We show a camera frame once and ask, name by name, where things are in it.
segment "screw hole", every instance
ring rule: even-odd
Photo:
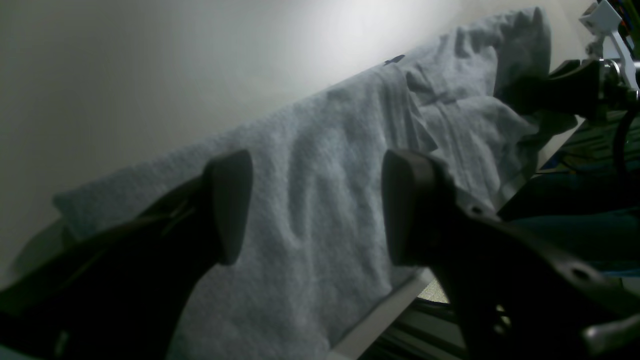
[[[573,269],[573,274],[580,280],[589,280],[589,274],[580,269]]]

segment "black plastic part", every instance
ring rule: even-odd
[[[426,156],[387,152],[387,243],[395,264],[431,268],[451,301],[471,359],[589,359],[590,345],[598,354],[615,355],[608,359],[637,356],[635,323],[607,328],[605,339],[615,341],[604,348],[602,337],[586,338],[583,331],[633,319],[640,313],[639,298],[544,240],[457,208],[450,195],[442,197],[451,184],[437,175],[443,172],[438,168]],[[541,289],[553,293],[554,301],[541,302]],[[502,321],[504,313],[509,323]]]
[[[576,61],[564,62],[546,79],[523,78],[496,97],[523,114],[544,109],[601,122],[606,112],[599,99],[601,64],[586,60],[576,67]]]
[[[0,343],[44,359],[164,359],[195,284],[237,259],[251,186],[248,152],[217,158],[0,292]]]

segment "towel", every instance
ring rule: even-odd
[[[55,196],[70,230],[85,239],[135,217],[198,176],[211,157],[251,152],[240,257],[198,282],[168,359],[324,359],[416,274],[387,254],[380,192],[387,149],[440,158],[459,205],[493,211],[501,186],[530,176],[548,139],[575,126],[573,117],[522,117],[494,97],[523,76],[548,74],[542,9],[460,27],[404,55],[263,119]]]

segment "black cable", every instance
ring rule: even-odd
[[[628,186],[630,182],[630,174],[625,163],[625,143],[627,142],[627,133],[638,113],[638,105],[634,105],[629,109],[625,116],[622,117],[616,135],[613,138],[613,167],[616,169],[620,181],[624,186]]]

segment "gray towel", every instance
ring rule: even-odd
[[[532,174],[550,135],[575,125],[571,117],[521,117],[493,97],[521,76],[548,74],[549,59],[543,11],[491,17],[54,203],[86,238],[136,216],[212,156],[248,149],[255,180],[242,253],[198,283],[168,359],[324,359],[415,273],[387,256],[385,151],[438,156],[460,204],[492,209],[504,183]]]

